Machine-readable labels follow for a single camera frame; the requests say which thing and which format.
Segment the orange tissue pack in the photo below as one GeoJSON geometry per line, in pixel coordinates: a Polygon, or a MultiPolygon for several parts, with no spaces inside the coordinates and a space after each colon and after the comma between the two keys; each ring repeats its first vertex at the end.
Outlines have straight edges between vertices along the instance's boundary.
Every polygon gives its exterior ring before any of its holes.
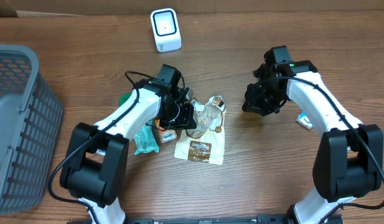
{"type": "Polygon", "coordinates": [[[177,139],[177,133],[173,129],[164,129],[160,126],[160,120],[155,120],[156,128],[158,129],[159,139],[162,143],[177,139]]]}

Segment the beige plastic pouch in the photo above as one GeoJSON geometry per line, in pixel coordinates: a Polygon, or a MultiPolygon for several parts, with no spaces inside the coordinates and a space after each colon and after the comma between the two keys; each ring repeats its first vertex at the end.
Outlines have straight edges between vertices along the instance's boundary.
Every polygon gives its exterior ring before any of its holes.
{"type": "Polygon", "coordinates": [[[197,127],[181,132],[174,157],[193,162],[223,164],[227,109],[222,96],[213,96],[205,104],[193,99],[191,104],[194,107],[193,119],[197,127]]]}

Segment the teal tissue pack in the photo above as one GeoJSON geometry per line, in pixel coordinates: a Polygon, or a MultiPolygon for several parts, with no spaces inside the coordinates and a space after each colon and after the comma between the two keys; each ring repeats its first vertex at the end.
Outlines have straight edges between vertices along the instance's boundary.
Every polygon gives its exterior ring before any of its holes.
{"type": "Polygon", "coordinates": [[[297,118],[296,122],[299,123],[301,126],[304,126],[306,129],[312,129],[313,125],[309,121],[308,117],[304,112],[302,112],[297,118]]]}

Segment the green snack packet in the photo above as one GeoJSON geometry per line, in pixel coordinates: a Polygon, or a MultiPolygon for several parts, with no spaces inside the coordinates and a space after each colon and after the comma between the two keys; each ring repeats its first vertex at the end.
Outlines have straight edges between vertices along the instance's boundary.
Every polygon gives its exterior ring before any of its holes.
{"type": "Polygon", "coordinates": [[[159,146],[153,134],[153,127],[152,120],[150,120],[134,136],[133,139],[136,143],[135,155],[159,152],[159,146]]]}

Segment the green capped bottle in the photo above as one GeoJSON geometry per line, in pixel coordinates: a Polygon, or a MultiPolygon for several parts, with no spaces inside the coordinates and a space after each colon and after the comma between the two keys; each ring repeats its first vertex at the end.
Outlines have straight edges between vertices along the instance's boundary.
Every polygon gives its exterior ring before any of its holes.
{"type": "Polygon", "coordinates": [[[118,102],[118,106],[124,104],[130,98],[131,95],[132,93],[125,93],[123,96],[121,96],[118,102]]]}

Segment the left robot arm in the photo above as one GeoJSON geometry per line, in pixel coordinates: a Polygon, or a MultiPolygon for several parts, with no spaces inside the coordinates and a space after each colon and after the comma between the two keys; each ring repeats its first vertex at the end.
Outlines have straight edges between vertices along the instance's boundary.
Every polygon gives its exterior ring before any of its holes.
{"type": "Polygon", "coordinates": [[[124,223],[119,205],[129,142],[150,120],[164,129],[195,129],[191,89],[179,86],[178,69],[162,65],[158,75],[144,75],[132,82],[129,99],[107,118],[73,129],[67,154],[59,167],[60,185],[70,192],[72,203],[86,207],[92,223],[124,223]]]}

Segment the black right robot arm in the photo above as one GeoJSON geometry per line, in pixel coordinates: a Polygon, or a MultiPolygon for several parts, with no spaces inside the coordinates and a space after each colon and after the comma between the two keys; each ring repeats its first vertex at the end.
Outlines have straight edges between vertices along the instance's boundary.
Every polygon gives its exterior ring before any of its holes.
{"type": "Polygon", "coordinates": [[[312,168],[314,188],[284,215],[258,215],[258,223],[342,223],[345,207],[384,207],[382,130],[364,125],[327,89],[309,60],[293,61],[285,45],[264,54],[245,93],[244,112],[279,113],[287,101],[300,107],[321,141],[312,168]]]}

